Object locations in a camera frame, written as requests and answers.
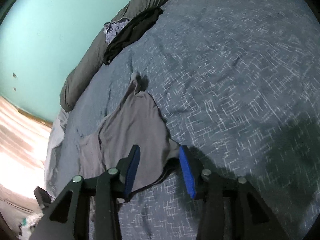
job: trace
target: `dark gray blanket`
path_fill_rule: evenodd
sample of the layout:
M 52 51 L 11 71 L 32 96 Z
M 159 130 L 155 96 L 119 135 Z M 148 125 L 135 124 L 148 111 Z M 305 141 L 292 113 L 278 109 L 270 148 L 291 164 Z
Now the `dark gray blanket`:
M 79 140 L 148 78 L 172 139 L 226 177 L 246 176 L 291 239 L 319 214 L 320 25 L 304 0 L 170 0 L 102 66 L 70 113 L 52 183 L 76 175 Z M 180 171 L 119 212 L 123 239 L 195 239 L 201 202 Z

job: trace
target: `black cloth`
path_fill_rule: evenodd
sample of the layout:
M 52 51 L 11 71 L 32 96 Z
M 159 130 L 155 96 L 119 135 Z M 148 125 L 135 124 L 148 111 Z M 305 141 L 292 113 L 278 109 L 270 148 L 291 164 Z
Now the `black cloth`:
M 146 9 L 132 19 L 111 41 L 104 53 L 103 62 L 109 65 L 123 48 L 139 40 L 156 23 L 162 13 L 160 7 L 153 7 Z

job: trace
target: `wooden trim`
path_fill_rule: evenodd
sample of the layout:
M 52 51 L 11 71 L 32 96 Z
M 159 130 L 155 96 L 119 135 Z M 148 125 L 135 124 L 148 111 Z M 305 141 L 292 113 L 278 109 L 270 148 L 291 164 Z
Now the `wooden trim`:
M 49 127 L 49 128 L 52 127 L 52 122 L 46 121 L 46 120 L 41 119 L 41 118 L 36 117 L 36 116 L 33 116 L 32 114 L 29 114 L 28 112 L 23 111 L 22 109 L 20 109 L 20 108 L 18 108 L 18 107 L 16 107 L 16 106 L 15 106 L 15 108 L 17 109 L 17 111 L 18 111 L 19 114 L 22 114 L 22 115 L 24 115 L 25 117 L 27 117 L 27 118 L 29 118 L 29 119 L 31 119 L 31 120 L 34 120 L 34 121 L 36 121 L 36 122 L 42 123 L 43 125 L 45 125 L 45 126 L 47 126 L 47 127 Z

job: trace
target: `metal screw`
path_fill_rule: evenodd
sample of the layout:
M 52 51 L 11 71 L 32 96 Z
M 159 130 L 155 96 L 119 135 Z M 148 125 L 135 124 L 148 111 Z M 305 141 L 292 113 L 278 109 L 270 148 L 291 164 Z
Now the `metal screw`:
M 110 169 L 108 170 L 108 173 L 109 173 L 110 175 L 116 175 L 118 172 L 119 172 L 119 170 L 118 170 L 117 168 L 110 168 Z
M 72 179 L 72 181 L 73 181 L 74 183 L 78 183 L 78 182 L 80 182 L 81 180 L 82 180 L 82 177 L 81 177 L 80 175 L 76 175 L 76 176 L 74 176 L 73 179 Z
M 238 178 L 238 182 L 241 184 L 245 184 L 247 182 L 247 179 L 245 177 Z
M 211 171 L 209 169 L 203 169 L 201 171 L 201 177 L 204 181 L 209 181 L 209 176 L 211 175 Z
M 211 175 L 211 171 L 209 169 L 204 169 L 201 172 L 204 176 L 210 176 Z

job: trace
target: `blue gripper pad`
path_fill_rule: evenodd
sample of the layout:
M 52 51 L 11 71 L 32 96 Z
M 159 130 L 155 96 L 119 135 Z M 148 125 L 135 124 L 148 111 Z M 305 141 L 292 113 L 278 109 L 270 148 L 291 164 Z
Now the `blue gripper pad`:
M 189 161 L 182 146 L 180 146 L 179 148 L 179 160 L 180 160 L 180 166 L 182 169 L 183 179 L 184 179 L 184 183 L 186 184 L 187 192 L 190 195 L 190 197 L 194 199 L 196 196 L 195 178 L 191 173 Z
M 131 193 L 134 179 L 136 178 L 139 162 L 140 162 L 140 147 L 137 145 L 125 177 L 124 195 L 126 197 L 128 197 L 129 194 Z

